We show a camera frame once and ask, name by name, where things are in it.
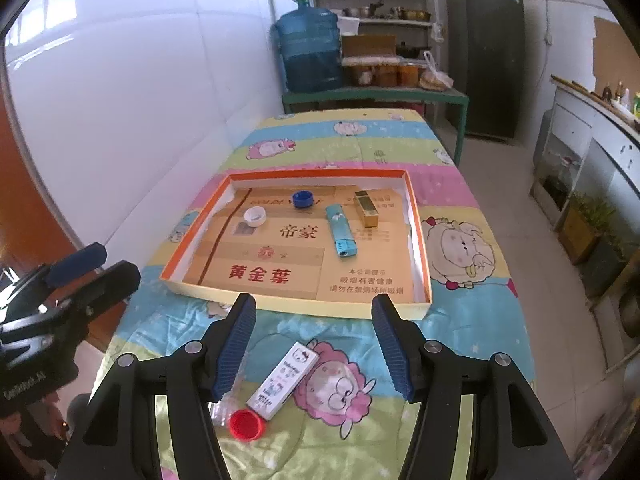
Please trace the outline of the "white Hello Kitty box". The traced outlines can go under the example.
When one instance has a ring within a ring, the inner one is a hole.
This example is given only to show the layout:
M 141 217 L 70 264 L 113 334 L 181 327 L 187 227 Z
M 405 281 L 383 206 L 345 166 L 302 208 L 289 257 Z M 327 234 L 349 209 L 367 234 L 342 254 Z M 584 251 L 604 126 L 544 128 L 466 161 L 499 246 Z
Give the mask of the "white Hello Kitty box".
M 285 404 L 298 384 L 318 362 L 319 355 L 296 342 L 247 400 L 247 407 L 269 422 Z

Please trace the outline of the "gold rectangular box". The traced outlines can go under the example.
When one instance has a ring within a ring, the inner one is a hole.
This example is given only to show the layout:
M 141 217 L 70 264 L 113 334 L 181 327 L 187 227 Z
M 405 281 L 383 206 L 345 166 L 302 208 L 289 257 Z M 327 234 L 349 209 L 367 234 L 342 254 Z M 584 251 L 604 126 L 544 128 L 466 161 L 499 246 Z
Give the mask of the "gold rectangular box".
M 356 191 L 354 196 L 354 203 L 360 215 L 362 225 L 366 229 L 376 228 L 380 221 L 380 215 L 369 193 L 367 191 Z

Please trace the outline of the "white kitchen cabinet counter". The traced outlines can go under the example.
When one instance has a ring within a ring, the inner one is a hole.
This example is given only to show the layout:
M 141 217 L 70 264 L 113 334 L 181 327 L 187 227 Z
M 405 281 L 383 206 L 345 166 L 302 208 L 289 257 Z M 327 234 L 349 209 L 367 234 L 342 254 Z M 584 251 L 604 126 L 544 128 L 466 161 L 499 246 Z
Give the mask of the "white kitchen cabinet counter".
M 570 81 L 553 76 L 546 132 L 535 150 L 530 195 L 552 228 L 561 226 L 570 196 L 613 209 L 612 231 L 639 240 L 639 133 L 617 110 Z

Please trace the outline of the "potted green plant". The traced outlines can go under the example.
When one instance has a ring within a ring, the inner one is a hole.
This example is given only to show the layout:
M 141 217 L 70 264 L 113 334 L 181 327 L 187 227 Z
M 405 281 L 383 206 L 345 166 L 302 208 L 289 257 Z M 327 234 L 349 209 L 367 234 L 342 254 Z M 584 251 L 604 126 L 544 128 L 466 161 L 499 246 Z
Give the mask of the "potted green plant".
M 614 207 L 602 197 L 584 193 L 570 196 L 559 230 L 559 241 L 574 266 L 585 261 L 598 241 L 611 232 L 614 214 Z

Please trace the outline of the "brown cardboard box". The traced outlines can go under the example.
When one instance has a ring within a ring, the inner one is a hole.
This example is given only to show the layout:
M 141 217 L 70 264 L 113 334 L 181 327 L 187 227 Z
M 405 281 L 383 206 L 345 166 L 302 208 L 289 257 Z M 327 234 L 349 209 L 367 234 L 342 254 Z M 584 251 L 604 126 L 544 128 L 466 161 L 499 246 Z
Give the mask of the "brown cardboard box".
M 397 55 L 395 35 L 352 35 L 343 36 L 341 40 L 344 58 L 354 58 L 355 56 L 387 58 Z

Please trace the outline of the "blue bottle cap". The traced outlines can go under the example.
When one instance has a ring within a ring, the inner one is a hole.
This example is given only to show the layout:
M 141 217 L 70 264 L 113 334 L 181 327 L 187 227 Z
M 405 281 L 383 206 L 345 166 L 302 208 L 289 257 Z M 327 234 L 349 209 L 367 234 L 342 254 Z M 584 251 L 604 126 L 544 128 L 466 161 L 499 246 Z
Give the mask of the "blue bottle cap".
M 314 194 L 308 190 L 296 191 L 292 195 L 292 204 L 296 209 L 307 209 L 314 206 Z

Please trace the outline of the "white bottle cap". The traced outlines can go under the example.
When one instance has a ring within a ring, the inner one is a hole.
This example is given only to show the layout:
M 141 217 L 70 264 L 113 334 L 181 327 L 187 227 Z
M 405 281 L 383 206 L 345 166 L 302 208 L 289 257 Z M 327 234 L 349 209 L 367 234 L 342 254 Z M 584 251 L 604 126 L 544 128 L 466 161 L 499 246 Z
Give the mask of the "white bottle cap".
M 243 214 L 244 222 L 252 228 L 262 226 L 267 220 L 267 213 L 261 206 L 248 208 Z

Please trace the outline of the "dark green refrigerator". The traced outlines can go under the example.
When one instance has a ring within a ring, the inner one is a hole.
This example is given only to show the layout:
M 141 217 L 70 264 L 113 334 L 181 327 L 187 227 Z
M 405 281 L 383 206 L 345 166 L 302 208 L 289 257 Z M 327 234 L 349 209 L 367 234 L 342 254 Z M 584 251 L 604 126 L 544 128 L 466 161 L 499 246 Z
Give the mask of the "dark green refrigerator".
M 469 98 L 466 132 L 514 138 L 525 72 L 523 0 L 446 0 L 448 74 Z

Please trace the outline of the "teal lighter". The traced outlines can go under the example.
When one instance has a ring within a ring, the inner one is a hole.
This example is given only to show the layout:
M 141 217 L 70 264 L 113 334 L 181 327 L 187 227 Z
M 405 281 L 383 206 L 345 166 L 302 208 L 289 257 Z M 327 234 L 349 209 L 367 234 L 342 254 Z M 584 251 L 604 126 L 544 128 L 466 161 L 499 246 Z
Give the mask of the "teal lighter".
M 334 240 L 337 255 L 340 258 L 348 258 L 357 255 L 356 240 L 352 236 L 349 222 L 340 204 L 326 207 L 326 218 Z

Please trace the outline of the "blue water jug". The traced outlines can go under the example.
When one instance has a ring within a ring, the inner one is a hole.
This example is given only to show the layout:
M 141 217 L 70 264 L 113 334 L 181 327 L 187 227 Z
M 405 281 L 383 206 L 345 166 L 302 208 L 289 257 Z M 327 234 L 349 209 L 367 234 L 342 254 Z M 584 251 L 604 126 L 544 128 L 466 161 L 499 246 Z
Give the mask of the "blue water jug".
M 296 0 L 297 9 L 274 24 L 289 92 L 314 93 L 343 84 L 337 15 Z

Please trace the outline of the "green bench table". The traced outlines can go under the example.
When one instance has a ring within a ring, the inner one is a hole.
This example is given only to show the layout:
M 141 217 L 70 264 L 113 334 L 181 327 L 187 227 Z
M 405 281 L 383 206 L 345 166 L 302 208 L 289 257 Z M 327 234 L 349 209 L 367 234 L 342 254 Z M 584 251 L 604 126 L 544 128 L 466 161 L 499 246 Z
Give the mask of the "green bench table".
M 456 166 L 460 165 L 470 99 L 466 94 L 456 89 L 434 91 L 409 87 L 342 87 L 320 92 L 288 91 L 283 93 L 281 96 L 281 102 L 286 114 L 290 114 L 292 106 L 298 104 L 319 104 L 330 101 L 340 102 L 363 100 L 375 102 L 397 101 L 422 104 L 444 103 L 459 107 L 457 140 L 456 145 L 454 146 L 454 156 L 452 156 L 452 160 Z

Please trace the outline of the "white plastic bag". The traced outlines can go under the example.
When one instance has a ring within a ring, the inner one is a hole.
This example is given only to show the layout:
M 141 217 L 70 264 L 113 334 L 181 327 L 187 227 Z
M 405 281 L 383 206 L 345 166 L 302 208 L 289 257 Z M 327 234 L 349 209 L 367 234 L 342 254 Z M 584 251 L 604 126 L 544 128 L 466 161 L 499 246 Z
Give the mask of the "white plastic bag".
M 430 91 L 447 91 L 454 88 L 454 80 L 438 69 L 431 52 L 424 51 L 423 56 L 425 67 L 419 79 L 419 86 Z

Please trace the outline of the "orange-rimmed cardboard tray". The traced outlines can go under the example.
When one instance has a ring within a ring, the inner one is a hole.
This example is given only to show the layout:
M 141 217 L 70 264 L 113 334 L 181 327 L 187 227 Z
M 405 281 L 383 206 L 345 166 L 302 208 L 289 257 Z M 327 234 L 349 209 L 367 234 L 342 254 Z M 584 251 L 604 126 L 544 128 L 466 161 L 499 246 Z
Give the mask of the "orange-rimmed cardboard tray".
M 296 209 L 292 195 L 308 190 L 314 206 Z M 361 222 L 354 193 L 378 208 L 373 229 Z M 326 207 L 340 204 L 357 255 L 340 258 Z M 261 206 L 262 226 L 244 211 Z M 198 205 L 160 274 L 176 294 L 232 304 L 240 292 L 258 308 L 325 318 L 368 318 L 386 294 L 402 318 L 420 320 L 433 300 L 416 193 L 400 169 L 289 169 L 227 174 Z

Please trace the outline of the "red bottle cap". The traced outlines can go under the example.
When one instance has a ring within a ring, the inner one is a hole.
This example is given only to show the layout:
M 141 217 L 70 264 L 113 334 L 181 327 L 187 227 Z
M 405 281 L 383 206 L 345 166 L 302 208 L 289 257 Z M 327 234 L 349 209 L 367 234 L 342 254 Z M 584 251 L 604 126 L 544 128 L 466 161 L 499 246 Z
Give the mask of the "red bottle cap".
M 262 437 L 266 429 L 266 422 L 249 408 L 242 408 L 242 410 L 231 414 L 228 428 L 236 440 L 252 442 Z

